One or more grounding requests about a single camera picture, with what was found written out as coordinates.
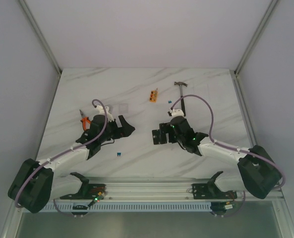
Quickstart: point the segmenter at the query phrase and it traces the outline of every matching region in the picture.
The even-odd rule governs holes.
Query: glass panel
[[[231,218],[204,212],[25,213],[17,238],[281,238],[271,202],[247,202]]]

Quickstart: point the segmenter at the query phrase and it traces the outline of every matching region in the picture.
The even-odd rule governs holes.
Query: pliers
[[[86,130],[86,123],[91,124],[91,121],[88,119],[88,117],[82,112],[82,110],[79,110],[79,113],[81,113],[82,116],[82,124],[83,124],[83,130]]]

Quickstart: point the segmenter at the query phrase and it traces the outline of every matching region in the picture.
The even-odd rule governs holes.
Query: white marble table
[[[175,81],[188,87],[183,93],[205,98],[213,108],[217,140],[249,147],[249,140],[228,69],[199,68],[66,68],[63,70],[38,157],[50,157],[65,150],[83,132],[79,109],[92,119],[94,98],[119,110],[136,131],[114,144],[102,147],[90,160],[71,168],[88,177],[184,177],[210,178],[215,172],[237,170],[218,160],[199,157],[178,144],[153,145],[153,129],[170,121],[167,114],[179,98]],[[156,103],[149,102],[151,90],[158,88]],[[208,133],[210,113],[195,98],[185,100],[187,119],[195,131]]]

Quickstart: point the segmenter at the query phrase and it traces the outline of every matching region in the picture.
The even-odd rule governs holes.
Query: orange pliers handle
[[[82,122],[83,130],[84,130],[84,131],[86,130],[86,123],[91,124],[91,121],[88,119],[88,117],[84,117],[84,118],[82,118],[81,122]]]

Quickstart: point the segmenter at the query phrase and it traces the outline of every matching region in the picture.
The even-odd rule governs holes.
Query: hammer head
[[[187,87],[187,84],[184,82],[175,82],[175,85],[179,85],[179,86],[184,85],[185,87]]]

